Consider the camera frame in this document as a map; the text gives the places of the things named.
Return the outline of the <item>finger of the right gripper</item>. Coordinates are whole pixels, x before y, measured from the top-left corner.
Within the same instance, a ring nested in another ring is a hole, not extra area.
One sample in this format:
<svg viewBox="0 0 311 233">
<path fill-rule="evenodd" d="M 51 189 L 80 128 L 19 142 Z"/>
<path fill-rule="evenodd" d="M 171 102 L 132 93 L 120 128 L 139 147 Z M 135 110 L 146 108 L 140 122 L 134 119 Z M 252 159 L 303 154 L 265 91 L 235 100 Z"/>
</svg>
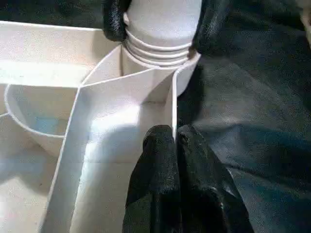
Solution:
<svg viewBox="0 0 311 233">
<path fill-rule="evenodd" d="M 232 3 L 231 0 L 202 1 L 198 25 L 188 55 L 190 59 L 197 53 L 205 56 L 219 56 L 223 53 L 224 41 L 221 35 Z"/>
<path fill-rule="evenodd" d="M 103 0 L 103 33 L 107 39 L 122 42 L 126 38 L 123 15 L 130 3 L 131 0 Z"/>
</svg>

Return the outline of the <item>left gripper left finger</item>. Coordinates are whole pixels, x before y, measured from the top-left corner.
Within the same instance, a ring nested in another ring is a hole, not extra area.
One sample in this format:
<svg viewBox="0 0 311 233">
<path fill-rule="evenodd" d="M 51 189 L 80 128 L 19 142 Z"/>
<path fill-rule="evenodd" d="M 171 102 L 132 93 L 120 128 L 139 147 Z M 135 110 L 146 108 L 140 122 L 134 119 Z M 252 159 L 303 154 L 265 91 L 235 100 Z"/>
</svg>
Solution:
<svg viewBox="0 0 311 233">
<path fill-rule="evenodd" d="M 150 128 L 130 177 L 122 231 L 181 232 L 180 179 L 172 129 Z"/>
</svg>

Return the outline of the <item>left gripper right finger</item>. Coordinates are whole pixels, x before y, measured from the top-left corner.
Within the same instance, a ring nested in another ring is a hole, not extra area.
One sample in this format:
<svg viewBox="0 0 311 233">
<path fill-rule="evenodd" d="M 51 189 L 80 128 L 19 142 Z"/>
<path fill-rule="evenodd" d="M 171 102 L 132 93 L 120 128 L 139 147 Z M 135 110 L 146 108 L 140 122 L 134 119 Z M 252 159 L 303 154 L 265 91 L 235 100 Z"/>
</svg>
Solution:
<svg viewBox="0 0 311 233">
<path fill-rule="evenodd" d="M 185 233 L 252 233 L 230 172 L 193 126 L 178 129 L 177 156 Z"/>
</svg>

